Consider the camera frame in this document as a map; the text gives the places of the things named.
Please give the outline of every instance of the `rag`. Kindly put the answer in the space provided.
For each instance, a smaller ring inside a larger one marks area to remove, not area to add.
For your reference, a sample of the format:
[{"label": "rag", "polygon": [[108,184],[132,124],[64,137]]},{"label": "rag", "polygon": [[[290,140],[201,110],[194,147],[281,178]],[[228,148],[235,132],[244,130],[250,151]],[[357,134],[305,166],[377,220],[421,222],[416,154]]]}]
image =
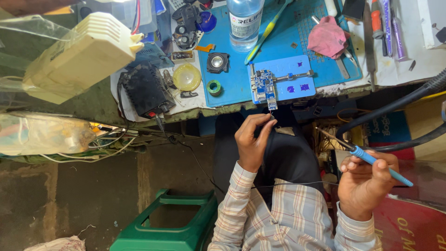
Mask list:
[{"label": "rag", "polygon": [[334,17],[323,17],[311,30],[307,49],[337,59],[347,48],[348,38],[350,34],[338,26]]}]

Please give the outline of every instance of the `green stool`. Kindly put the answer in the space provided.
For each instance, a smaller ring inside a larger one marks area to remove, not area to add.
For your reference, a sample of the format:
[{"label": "green stool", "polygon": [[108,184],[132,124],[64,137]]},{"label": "green stool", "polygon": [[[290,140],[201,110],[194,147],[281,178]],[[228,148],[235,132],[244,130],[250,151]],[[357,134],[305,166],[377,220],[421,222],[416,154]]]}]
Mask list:
[{"label": "green stool", "polygon": [[[157,198],[116,238],[110,251],[195,251],[204,242],[217,219],[217,198],[214,191],[204,196],[171,196],[168,189],[160,189]],[[194,218],[182,228],[154,228],[142,226],[149,215],[163,204],[200,205]]]}]

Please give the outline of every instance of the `concrete floor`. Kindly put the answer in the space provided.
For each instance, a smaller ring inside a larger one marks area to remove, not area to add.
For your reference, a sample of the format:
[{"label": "concrete floor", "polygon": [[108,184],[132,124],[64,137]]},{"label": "concrete floor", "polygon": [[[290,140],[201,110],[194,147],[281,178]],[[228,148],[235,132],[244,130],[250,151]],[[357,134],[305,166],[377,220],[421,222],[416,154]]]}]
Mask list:
[{"label": "concrete floor", "polygon": [[[187,142],[212,174],[213,138]],[[213,189],[189,148],[149,146],[96,163],[27,165],[0,163],[0,250],[22,251],[56,238],[78,235],[88,251],[108,250],[119,232],[161,188],[170,194],[202,195]],[[184,226],[194,209],[163,207],[151,225]]]}]

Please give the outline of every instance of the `black pants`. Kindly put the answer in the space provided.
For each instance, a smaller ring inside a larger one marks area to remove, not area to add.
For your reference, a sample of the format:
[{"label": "black pants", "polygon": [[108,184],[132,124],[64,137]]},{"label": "black pants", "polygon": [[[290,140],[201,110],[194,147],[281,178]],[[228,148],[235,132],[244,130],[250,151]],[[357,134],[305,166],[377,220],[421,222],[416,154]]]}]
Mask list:
[{"label": "black pants", "polygon": [[[316,155],[305,140],[293,112],[289,107],[280,107],[273,112],[277,126],[292,127],[296,136],[279,134],[273,129],[266,146],[264,165],[254,180],[255,186],[273,185],[274,178],[292,183],[321,181]],[[214,182],[224,192],[215,188],[218,203],[222,202],[229,188],[229,180],[235,162],[239,160],[235,132],[240,128],[244,117],[240,113],[220,115],[215,123]],[[322,183],[308,184],[324,194]],[[258,189],[271,209],[273,188]]]}]

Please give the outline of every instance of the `circuit board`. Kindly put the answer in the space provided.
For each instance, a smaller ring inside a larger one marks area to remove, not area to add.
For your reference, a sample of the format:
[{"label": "circuit board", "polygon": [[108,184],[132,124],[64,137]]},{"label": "circuit board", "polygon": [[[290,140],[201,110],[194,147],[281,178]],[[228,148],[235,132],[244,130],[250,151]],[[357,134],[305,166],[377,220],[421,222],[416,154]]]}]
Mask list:
[{"label": "circuit board", "polygon": [[268,109],[276,110],[276,92],[274,91],[273,73],[269,70],[259,70],[254,72],[254,65],[251,64],[251,91],[254,104],[267,101]]}]

